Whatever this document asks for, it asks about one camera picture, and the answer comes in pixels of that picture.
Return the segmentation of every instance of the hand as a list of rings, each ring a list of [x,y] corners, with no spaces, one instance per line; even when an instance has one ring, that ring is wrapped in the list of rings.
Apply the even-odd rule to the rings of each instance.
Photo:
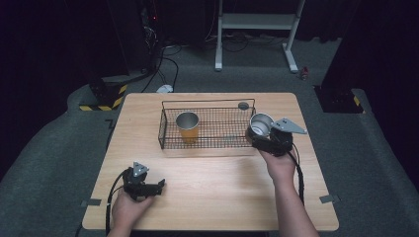
[[[273,156],[265,151],[259,150],[268,167],[268,173],[274,181],[274,185],[293,186],[293,174],[295,171],[295,162],[289,154],[280,157]]]
[[[112,207],[114,228],[111,233],[114,230],[123,230],[129,233],[135,222],[153,204],[154,199],[155,197],[147,197],[143,201],[134,201],[124,189],[120,189]]]

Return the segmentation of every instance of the metal cup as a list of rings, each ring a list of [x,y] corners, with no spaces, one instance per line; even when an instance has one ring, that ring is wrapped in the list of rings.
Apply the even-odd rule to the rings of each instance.
[[[250,119],[249,131],[253,135],[268,136],[274,120],[266,114],[256,114]]]
[[[200,118],[193,112],[182,112],[176,117],[176,124],[185,143],[191,144],[197,141]]]

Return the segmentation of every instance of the wooden table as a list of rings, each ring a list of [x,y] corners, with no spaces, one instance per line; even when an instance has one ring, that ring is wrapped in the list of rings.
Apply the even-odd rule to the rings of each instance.
[[[248,148],[161,149],[162,101],[255,99],[257,113],[306,128],[291,93],[176,93],[126,96],[83,226],[105,229],[106,201],[118,174],[133,161],[149,167],[146,184],[166,179],[162,196],[136,223],[142,230],[278,230],[274,186],[259,153]],[[309,135],[294,134],[305,182],[305,207],[317,230],[339,226]],[[297,176],[294,184],[297,187]]]

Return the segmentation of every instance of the person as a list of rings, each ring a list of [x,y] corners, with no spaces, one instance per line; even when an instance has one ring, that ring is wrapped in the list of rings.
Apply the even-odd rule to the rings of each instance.
[[[295,171],[293,158],[288,154],[275,157],[264,151],[259,152],[267,164],[268,174],[274,183],[280,236],[319,236],[293,185]],[[141,202],[134,201],[123,189],[120,189],[112,208],[114,228],[108,236],[129,236],[135,222],[153,204],[154,199],[155,197],[148,197]]]

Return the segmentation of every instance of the wire basket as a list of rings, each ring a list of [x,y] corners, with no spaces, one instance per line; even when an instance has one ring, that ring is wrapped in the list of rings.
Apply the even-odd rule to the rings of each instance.
[[[256,113],[254,99],[163,101],[158,140],[161,149],[250,147],[245,131]],[[193,112],[200,118],[194,143],[182,139],[176,117]]]

